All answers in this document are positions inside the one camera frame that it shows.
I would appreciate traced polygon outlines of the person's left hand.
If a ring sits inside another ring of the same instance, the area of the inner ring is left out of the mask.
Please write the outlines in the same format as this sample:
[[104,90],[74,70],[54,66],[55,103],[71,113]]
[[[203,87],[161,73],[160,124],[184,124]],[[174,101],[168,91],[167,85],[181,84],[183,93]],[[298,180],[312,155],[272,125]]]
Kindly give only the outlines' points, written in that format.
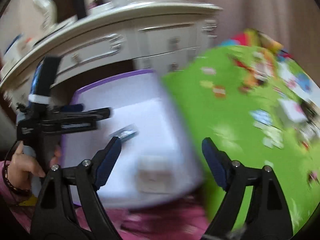
[[44,178],[46,173],[34,157],[23,153],[23,149],[23,142],[20,142],[7,168],[7,179],[16,189],[30,190],[31,178]]

